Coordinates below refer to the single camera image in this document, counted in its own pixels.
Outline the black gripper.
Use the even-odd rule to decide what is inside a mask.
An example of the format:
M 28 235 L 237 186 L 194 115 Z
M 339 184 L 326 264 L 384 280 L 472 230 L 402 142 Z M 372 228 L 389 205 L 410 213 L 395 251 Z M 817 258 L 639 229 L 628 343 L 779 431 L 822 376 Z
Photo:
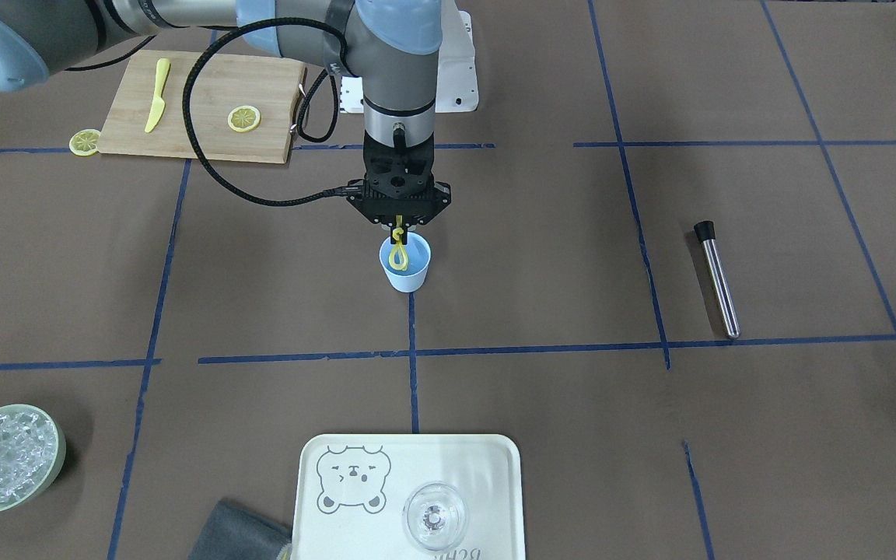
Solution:
M 412 226 L 426 226 L 452 202 L 450 184 L 435 180 L 434 138 L 413 146 L 364 137 L 364 177 L 345 185 L 346 201 L 372 223 L 391 226 L 391 243 L 408 244 Z

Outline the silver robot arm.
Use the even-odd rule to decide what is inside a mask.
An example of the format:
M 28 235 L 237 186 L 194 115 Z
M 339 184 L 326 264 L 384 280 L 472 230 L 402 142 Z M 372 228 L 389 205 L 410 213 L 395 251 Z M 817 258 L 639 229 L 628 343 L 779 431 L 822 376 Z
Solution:
M 387 227 L 390 244 L 408 244 L 410 228 L 450 205 L 449 185 L 432 173 L 440 1 L 0 1 L 0 92 L 43 84 L 129 39 L 189 27 L 226 31 L 190 68 L 181 105 L 192 152 L 231 194 L 266 207 L 344 198 Z M 245 36 L 259 50 L 320 67 L 323 77 L 362 81 L 363 178 L 270 201 L 217 173 L 193 128 L 194 88 L 215 54 Z

